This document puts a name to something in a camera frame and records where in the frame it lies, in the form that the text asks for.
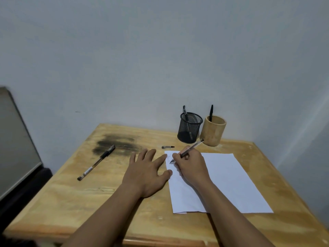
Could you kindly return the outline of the white paper sheet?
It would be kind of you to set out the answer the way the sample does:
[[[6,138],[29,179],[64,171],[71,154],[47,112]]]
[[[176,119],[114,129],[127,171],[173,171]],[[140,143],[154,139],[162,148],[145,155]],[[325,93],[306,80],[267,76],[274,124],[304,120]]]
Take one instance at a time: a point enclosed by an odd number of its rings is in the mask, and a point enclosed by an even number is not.
[[[166,167],[172,170],[172,176],[168,182],[173,213],[206,213],[207,210],[199,194],[185,181],[171,162],[173,153],[178,153],[178,151],[165,151]],[[212,182],[241,213],[273,213],[232,153],[201,153],[201,155],[204,157]]]

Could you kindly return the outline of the black capped gel pen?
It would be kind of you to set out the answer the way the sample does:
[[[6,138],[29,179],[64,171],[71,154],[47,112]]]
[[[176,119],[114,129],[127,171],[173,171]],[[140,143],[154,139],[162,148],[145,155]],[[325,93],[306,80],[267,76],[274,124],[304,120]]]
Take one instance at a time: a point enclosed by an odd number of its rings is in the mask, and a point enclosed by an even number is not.
[[[112,145],[109,149],[107,149],[91,167],[89,167],[81,176],[77,178],[77,180],[81,181],[84,179],[100,162],[108,157],[115,150],[115,148],[116,146]]]

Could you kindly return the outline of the bamboo pen holder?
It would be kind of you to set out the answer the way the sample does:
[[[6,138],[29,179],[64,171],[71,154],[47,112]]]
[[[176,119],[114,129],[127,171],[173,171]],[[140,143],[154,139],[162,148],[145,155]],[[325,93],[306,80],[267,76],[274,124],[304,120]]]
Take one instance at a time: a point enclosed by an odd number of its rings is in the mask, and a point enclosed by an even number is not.
[[[226,124],[226,120],[219,116],[213,115],[212,120],[210,120],[210,116],[207,116],[200,134],[200,139],[203,140],[203,144],[211,147],[218,146]]]

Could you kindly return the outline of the black mesh pen holder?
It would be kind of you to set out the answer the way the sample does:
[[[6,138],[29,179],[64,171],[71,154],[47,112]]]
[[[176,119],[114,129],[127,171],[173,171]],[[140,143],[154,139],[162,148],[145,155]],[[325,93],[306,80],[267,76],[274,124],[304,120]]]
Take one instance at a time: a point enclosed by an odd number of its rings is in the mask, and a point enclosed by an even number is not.
[[[202,117],[198,114],[187,112],[180,115],[180,125],[177,134],[178,140],[183,143],[193,144],[196,142],[200,125],[203,123]]]

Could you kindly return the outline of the black seat cushion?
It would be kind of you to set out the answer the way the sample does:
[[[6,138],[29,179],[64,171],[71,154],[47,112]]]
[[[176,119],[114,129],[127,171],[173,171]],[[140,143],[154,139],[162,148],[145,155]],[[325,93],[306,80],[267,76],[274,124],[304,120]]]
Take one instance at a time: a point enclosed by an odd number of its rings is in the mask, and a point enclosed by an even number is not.
[[[39,166],[0,200],[0,235],[52,176],[49,168]]]

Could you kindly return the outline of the grey flat board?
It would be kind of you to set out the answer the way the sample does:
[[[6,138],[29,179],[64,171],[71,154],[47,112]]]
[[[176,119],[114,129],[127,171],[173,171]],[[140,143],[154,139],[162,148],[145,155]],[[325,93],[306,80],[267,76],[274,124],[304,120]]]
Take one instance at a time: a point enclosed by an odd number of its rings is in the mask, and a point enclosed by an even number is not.
[[[41,164],[10,91],[0,87],[0,201]]]

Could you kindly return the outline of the person's left forearm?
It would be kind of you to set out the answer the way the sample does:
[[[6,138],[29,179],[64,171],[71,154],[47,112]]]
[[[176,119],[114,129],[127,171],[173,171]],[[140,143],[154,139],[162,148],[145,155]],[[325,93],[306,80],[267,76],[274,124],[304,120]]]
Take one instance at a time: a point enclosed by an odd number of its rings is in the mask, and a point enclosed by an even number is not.
[[[62,247],[111,247],[142,197],[142,193],[143,186],[122,183]]]

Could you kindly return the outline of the black pen with silver clip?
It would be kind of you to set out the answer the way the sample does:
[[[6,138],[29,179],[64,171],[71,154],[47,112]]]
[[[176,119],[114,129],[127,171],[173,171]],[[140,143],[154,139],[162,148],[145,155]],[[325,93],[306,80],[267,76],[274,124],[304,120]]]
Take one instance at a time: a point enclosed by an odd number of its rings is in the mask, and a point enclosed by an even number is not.
[[[188,122],[188,115],[187,115],[187,112],[186,112],[186,106],[185,105],[183,105],[183,112],[184,112],[185,120],[186,120],[186,123],[187,123],[187,131],[189,133],[190,140],[192,141],[193,140],[193,135],[192,135],[190,125],[189,125],[189,122]]]

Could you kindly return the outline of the person's left hand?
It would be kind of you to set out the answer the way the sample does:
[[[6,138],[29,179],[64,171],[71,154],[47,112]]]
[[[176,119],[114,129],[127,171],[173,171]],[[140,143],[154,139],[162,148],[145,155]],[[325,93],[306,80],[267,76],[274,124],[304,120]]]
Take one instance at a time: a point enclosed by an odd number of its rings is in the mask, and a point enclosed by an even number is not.
[[[147,198],[158,192],[166,183],[158,183],[158,170],[165,162],[163,154],[152,162],[147,162],[147,149],[136,156],[135,163],[128,165],[120,188],[138,198]]]

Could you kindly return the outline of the wooden table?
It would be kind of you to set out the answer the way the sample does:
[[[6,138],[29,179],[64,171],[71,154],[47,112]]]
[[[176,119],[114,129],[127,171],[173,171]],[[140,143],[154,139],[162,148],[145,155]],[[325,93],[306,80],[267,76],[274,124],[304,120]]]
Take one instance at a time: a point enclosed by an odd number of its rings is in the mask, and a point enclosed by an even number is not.
[[[112,145],[115,150],[84,179],[89,167]],[[131,152],[162,145],[182,149],[176,133],[99,124],[44,187],[4,230],[12,238],[63,243],[117,189]],[[221,140],[217,147],[200,145],[202,152],[233,153],[273,213],[245,214],[276,247],[329,247],[329,231],[294,189],[252,142]],[[169,185],[138,207],[119,243],[122,246],[219,246],[207,214],[173,214]]]

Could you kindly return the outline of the person's right hand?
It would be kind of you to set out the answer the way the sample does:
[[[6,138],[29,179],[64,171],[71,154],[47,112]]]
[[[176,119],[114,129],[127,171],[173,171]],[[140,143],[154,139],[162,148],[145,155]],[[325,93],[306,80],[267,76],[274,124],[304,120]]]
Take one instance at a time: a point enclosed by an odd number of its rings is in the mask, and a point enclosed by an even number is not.
[[[196,190],[212,187],[208,169],[202,154],[197,149],[191,149],[185,156],[173,153],[172,157],[185,180]]]

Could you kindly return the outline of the person's right forearm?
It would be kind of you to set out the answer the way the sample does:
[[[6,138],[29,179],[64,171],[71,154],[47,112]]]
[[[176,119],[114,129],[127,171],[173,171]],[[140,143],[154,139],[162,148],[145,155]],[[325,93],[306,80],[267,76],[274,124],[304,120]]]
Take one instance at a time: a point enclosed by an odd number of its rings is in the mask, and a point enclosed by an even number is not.
[[[210,213],[224,247],[275,247],[211,180],[198,182],[194,187]]]

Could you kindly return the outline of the clear pen with black grip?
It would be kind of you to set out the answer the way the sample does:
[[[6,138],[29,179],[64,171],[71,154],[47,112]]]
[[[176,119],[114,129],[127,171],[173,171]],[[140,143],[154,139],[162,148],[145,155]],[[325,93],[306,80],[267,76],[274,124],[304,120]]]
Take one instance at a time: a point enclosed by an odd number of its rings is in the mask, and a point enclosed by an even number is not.
[[[179,152],[179,156],[180,158],[184,158],[191,150],[193,150],[194,148],[196,148],[197,146],[199,146],[201,143],[203,143],[203,139],[200,139],[199,141],[197,141],[196,143],[194,143],[191,146],[186,147],[186,149],[182,150]]]

